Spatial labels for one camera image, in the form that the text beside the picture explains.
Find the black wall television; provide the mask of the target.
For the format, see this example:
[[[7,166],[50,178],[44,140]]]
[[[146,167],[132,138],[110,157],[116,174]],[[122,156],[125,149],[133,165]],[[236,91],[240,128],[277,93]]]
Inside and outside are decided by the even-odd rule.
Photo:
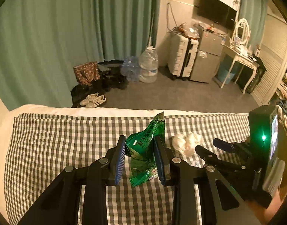
[[[235,24],[237,11],[220,0],[199,0],[197,15],[207,18],[228,30]]]

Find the white louvered wardrobe door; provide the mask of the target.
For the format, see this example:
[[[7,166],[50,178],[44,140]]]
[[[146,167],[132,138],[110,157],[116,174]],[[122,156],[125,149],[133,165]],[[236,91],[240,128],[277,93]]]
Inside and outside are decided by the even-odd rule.
[[[260,46],[260,59],[266,72],[251,93],[259,106],[267,105],[275,94],[287,69],[287,23],[268,14]]]

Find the brown patterned bag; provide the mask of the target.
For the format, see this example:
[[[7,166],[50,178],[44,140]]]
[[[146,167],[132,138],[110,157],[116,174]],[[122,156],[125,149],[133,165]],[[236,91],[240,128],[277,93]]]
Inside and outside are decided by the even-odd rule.
[[[80,85],[91,85],[100,79],[97,62],[87,62],[73,68],[76,80]]]

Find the large green curtain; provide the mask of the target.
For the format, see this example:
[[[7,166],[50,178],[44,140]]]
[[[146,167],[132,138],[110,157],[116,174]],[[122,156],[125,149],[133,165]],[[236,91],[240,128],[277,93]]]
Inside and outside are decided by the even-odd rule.
[[[160,0],[0,0],[0,99],[70,107],[75,66],[155,43]]]

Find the large clear water jug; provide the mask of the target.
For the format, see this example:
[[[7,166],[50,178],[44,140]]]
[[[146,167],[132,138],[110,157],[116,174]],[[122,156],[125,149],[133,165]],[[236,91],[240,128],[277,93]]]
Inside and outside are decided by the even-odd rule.
[[[139,57],[139,66],[139,81],[154,83],[159,71],[159,58],[156,49],[151,45],[151,37],[149,37],[148,46]]]

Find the green medicine sachet pack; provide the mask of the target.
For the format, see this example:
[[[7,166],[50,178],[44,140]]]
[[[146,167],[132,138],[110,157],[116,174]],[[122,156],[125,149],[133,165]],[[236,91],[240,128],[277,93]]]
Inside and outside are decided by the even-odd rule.
[[[154,137],[165,140],[164,112],[157,114],[145,130],[133,133],[126,140],[130,163],[130,183],[133,187],[142,185],[158,177],[156,159],[154,157]]]

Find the white dressing table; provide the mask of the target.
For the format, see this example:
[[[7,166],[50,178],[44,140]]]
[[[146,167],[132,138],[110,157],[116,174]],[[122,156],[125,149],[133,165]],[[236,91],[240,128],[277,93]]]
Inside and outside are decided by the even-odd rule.
[[[228,55],[229,57],[232,58],[232,63],[229,67],[228,73],[225,76],[220,88],[224,87],[224,85],[225,85],[225,83],[226,83],[226,81],[227,81],[227,79],[228,79],[228,77],[229,77],[229,75],[230,75],[230,73],[234,67],[234,64],[236,62],[238,62],[241,65],[241,70],[240,70],[238,77],[236,78],[235,82],[238,81],[238,78],[240,77],[241,72],[242,72],[244,67],[248,67],[248,68],[253,70],[251,77],[249,78],[249,80],[247,81],[247,83],[245,84],[245,86],[243,88],[243,94],[245,94],[249,84],[251,83],[251,81],[256,76],[257,68],[259,67],[259,64],[257,64],[257,62],[254,62],[253,60],[249,59],[248,57],[243,56],[242,54],[238,53],[233,48],[231,48],[230,46],[227,46],[227,45],[224,45],[223,49],[222,49],[222,53],[221,53],[221,60],[222,61],[224,60],[225,55]]]

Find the right green curtain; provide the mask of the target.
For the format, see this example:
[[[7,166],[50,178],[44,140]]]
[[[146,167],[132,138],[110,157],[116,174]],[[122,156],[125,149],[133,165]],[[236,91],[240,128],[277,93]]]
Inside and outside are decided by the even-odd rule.
[[[244,18],[249,24],[251,35],[249,45],[254,49],[260,45],[268,10],[268,0],[241,0],[239,19]]]

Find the crumpled white tissue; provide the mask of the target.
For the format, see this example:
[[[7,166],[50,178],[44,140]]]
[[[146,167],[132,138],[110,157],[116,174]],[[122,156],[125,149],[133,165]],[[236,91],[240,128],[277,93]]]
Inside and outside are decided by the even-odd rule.
[[[203,144],[203,137],[197,133],[187,135],[177,134],[172,139],[172,146],[181,155],[191,157],[195,154],[195,147]]]

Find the white sneakers pair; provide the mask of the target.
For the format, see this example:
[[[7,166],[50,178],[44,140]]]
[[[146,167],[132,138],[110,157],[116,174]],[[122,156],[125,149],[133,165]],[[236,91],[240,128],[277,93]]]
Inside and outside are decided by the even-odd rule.
[[[88,95],[84,100],[80,102],[80,106],[86,107],[86,108],[97,108],[101,106],[103,103],[106,102],[105,95],[99,93],[94,93]]]

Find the black hanging bag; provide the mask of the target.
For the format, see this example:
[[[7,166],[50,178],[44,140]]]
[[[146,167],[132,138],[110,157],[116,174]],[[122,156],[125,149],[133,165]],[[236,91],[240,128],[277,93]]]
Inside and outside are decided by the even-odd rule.
[[[256,75],[253,78],[253,80],[250,82],[250,84],[248,85],[247,89],[246,89],[246,93],[252,93],[253,90],[255,89],[255,87],[259,84],[259,82],[261,81],[264,73],[267,71],[262,59],[260,57],[257,57],[255,54],[253,54],[253,58],[256,59],[256,62],[258,64],[257,70],[256,70]]]

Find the white oval vanity mirror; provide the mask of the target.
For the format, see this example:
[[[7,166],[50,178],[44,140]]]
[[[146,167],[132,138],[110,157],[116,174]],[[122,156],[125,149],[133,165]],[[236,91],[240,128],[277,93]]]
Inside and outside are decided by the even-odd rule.
[[[251,30],[245,18],[240,19],[234,27],[231,41],[233,45],[247,47]]]

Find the grey mini fridge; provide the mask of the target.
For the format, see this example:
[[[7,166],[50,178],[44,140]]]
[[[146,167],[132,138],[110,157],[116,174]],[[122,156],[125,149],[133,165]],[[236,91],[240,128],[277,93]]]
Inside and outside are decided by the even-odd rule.
[[[190,74],[190,80],[210,83],[216,75],[224,46],[224,37],[198,26],[199,45]]]

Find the bottled water pack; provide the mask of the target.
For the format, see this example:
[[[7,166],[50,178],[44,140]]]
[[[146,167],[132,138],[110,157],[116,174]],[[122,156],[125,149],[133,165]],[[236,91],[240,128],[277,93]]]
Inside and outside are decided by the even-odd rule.
[[[140,74],[139,59],[136,56],[126,57],[121,65],[121,74],[128,81],[138,82]]]

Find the white suitcase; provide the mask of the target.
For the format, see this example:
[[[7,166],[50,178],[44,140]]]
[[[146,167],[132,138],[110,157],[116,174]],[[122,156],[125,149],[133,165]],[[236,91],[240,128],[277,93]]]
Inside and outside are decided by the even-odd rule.
[[[171,79],[190,77],[194,60],[196,58],[199,41],[175,34],[171,36],[170,54],[167,67],[171,73]]]

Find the blue waste bin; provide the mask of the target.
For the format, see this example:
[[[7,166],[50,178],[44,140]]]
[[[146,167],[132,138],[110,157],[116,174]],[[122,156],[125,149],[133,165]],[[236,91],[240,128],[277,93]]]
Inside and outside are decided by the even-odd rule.
[[[235,75],[235,67],[232,68],[230,74],[228,74],[230,65],[229,64],[220,64],[218,72],[217,72],[217,79],[223,83],[224,81],[225,84],[229,84],[230,81],[233,79]]]

